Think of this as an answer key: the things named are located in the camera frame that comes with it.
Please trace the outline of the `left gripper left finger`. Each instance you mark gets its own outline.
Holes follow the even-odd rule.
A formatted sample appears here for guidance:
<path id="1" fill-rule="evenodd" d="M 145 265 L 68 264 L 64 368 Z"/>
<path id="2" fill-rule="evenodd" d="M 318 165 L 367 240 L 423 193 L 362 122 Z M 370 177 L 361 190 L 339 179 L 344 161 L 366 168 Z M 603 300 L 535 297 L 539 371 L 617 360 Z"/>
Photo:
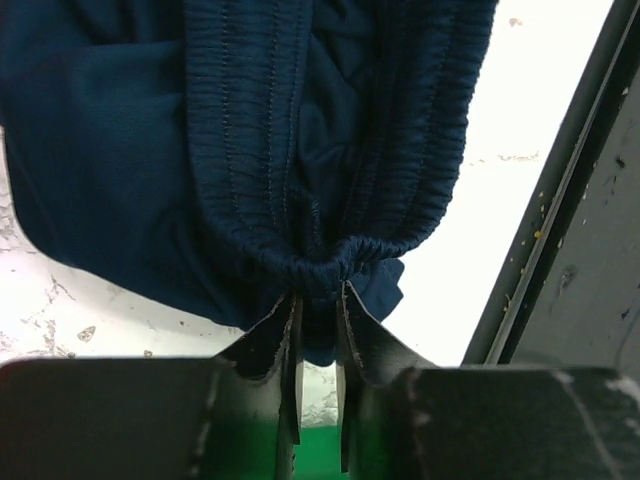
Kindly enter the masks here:
<path id="1" fill-rule="evenodd" d="M 211 358 L 1 368 L 5 479 L 288 479 L 300 441 L 301 301 Z"/>

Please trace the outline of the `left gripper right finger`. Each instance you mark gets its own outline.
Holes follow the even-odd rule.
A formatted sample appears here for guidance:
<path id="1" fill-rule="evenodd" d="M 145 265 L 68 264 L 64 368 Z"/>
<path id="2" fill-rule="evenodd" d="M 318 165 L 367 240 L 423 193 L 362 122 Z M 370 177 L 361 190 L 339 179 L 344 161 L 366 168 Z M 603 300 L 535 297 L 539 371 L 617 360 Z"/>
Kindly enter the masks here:
<path id="1" fill-rule="evenodd" d="M 353 479 L 635 479 L 639 387 L 603 368 L 439 368 L 337 303 L 341 467 Z"/>

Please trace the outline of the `navy blue shorts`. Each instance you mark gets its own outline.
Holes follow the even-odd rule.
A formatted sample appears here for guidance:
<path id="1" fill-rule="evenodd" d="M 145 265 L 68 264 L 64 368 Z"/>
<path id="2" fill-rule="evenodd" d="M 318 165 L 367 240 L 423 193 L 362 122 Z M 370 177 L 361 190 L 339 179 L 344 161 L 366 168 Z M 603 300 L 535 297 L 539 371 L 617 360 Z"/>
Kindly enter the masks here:
<path id="1" fill-rule="evenodd" d="M 5 1 L 1 124 L 47 256 L 219 324 L 286 290 L 334 361 L 452 198 L 492 1 Z"/>

